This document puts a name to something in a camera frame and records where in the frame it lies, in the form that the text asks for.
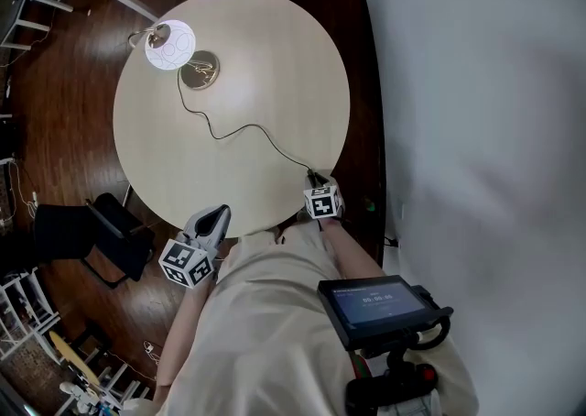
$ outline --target red button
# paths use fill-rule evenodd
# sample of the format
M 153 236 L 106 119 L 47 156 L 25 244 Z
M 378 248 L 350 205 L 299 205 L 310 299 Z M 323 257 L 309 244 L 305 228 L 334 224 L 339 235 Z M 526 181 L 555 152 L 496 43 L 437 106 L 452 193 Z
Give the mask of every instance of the red button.
M 430 368 L 426 368 L 423 371 L 423 379 L 424 380 L 433 380 L 436 377 L 436 373 L 430 369 Z

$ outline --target person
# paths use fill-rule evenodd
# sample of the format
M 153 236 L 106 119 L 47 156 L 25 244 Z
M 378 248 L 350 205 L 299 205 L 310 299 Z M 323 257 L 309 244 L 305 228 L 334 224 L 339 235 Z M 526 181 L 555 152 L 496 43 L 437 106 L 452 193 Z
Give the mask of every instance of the person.
M 158 364 L 154 399 L 129 400 L 121 414 L 346 414 L 345 387 L 356 376 L 316 290 L 323 279 L 384 275 L 336 220 L 241 238 L 216 284 L 186 291 Z M 421 399 L 421 412 L 411 405 L 408 414 L 476 414 L 470 377 L 450 339 L 406 358 L 429 362 L 439 374 L 438 392 Z

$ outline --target display screen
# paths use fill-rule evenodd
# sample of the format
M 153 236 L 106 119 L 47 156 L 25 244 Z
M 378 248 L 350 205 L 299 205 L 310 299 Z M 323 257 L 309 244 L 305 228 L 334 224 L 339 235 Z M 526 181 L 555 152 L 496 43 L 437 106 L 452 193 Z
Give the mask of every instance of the display screen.
M 401 282 L 337 289 L 332 293 L 350 323 L 382 320 L 425 309 L 413 292 Z

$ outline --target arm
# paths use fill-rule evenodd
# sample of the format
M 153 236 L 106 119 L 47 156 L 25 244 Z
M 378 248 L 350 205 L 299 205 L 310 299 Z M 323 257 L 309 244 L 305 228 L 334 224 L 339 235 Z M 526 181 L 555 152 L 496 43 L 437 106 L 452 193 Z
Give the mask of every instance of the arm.
M 384 271 L 344 230 L 340 222 L 320 219 L 324 236 L 330 241 L 338 259 L 338 269 L 347 279 L 376 278 Z
M 159 407 L 167 399 L 171 384 L 187 360 L 201 311 L 212 291 L 212 284 L 211 279 L 206 279 L 197 289 L 186 290 L 183 296 L 158 363 L 157 388 L 153 401 Z

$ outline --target black chair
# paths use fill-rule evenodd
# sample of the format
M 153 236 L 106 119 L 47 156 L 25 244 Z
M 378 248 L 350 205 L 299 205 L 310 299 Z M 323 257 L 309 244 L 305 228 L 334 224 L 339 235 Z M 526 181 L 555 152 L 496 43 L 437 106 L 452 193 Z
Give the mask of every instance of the black chair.
M 110 289 L 128 278 L 140 280 L 154 252 L 155 234 L 110 193 L 85 206 L 41 204 L 35 216 L 34 236 L 40 261 L 79 259 Z M 85 258 L 94 246 L 122 270 L 123 277 L 109 281 L 92 268 Z

